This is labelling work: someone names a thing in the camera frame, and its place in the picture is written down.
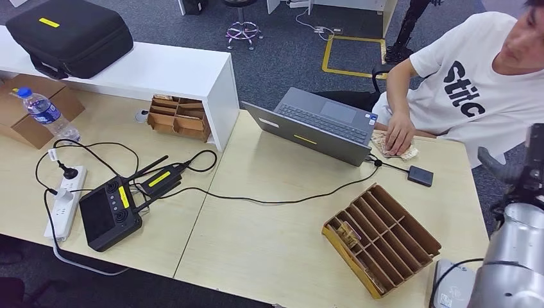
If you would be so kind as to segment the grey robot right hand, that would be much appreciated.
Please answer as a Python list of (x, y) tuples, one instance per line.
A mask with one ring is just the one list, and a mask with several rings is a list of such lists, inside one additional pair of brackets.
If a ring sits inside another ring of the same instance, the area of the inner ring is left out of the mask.
[(508, 166), (493, 158), (487, 148), (478, 147), (477, 158), (498, 180), (509, 185), (509, 203), (529, 203), (543, 207), (543, 124), (533, 124), (527, 131), (525, 162)]

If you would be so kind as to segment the person's right hand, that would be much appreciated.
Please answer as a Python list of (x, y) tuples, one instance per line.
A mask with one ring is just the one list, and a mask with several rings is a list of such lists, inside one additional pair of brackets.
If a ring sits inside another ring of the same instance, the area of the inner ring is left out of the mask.
[(386, 133), (388, 155), (401, 155), (411, 145), (416, 130), (408, 112), (394, 112), (390, 118)]

